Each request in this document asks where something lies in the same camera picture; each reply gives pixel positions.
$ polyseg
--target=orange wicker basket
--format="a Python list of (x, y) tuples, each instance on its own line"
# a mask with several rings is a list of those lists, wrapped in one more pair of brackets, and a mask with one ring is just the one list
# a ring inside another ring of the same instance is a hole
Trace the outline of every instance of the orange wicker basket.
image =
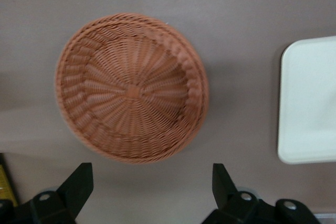
[(150, 163), (184, 148), (208, 108), (208, 82), (190, 43), (140, 14), (92, 21), (66, 44), (57, 100), (74, 133), (94, 151)]

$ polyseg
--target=gray surface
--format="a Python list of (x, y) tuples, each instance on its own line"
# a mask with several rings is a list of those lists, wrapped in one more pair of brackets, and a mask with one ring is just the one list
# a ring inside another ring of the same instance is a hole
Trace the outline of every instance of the gray surface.
[[(0, 142), (22, 200), (93, 162), (89, 223), (200, 223), (215, 208), (213, 162), (270, 204), (295, 198), (336, 211), (335, 163), (283, 164), (276, 153), (280, 56), (292, 42), (336, 34), (336, 0), (0, 0)], [(54, 97), (59, 54), (82, 25), (117, 12), (159, 18), (202, 58), (207, 119), (177, 155), (151, 165), (108, 160), (83, 146)]]
[(316, 214), (321, 224), (336, 224), (336, 214)]

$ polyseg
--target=metal rivet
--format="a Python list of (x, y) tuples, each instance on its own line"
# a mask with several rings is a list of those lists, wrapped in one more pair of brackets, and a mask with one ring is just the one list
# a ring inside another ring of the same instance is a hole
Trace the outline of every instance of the metal rivet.
[(46, 199), (49, 199), (49, 198), (50, 198), (49, 194), (43, 194), (42, 196), (40, 196), (39, 200), (43, 201), (43, 200), (46, 200)]
[(293, 202), (285, 201), (284, 206), (290, 210), (296, 210), (296, 205)]
[(241, 197), (242, 197), (242, 199), (244, 199), (244, 200), (252, 200), (252, 196), (250, 195), (250, 194), (248, 194), (248, 193), (242, 193), (241, 194)]

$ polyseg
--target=woven pattern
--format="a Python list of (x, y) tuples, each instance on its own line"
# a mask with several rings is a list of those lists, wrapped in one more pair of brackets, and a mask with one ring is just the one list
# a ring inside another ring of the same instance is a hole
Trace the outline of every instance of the woven pattern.
[(56, 71), (62, 114), (96, 152), (150, 163), (184, 148), (208, 108), (197, 53), (167, 24), (139, 14), (90, 22), (65, 46)]

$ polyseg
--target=clamp jaw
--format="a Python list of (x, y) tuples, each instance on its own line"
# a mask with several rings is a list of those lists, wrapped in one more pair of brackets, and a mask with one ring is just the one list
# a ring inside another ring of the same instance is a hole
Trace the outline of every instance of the clamp jaw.
[(45, 191), (13, 207), (0, 200), (1, 224), (75, 224), (93, 190), (91, 163), (82, 163), (56, 191)]
[(238, 191), (223, 164), (213, 165), (212, 190), (218, 206), (202, 224), (320, 224), (301, 202), (280, 199), (275, 207)]

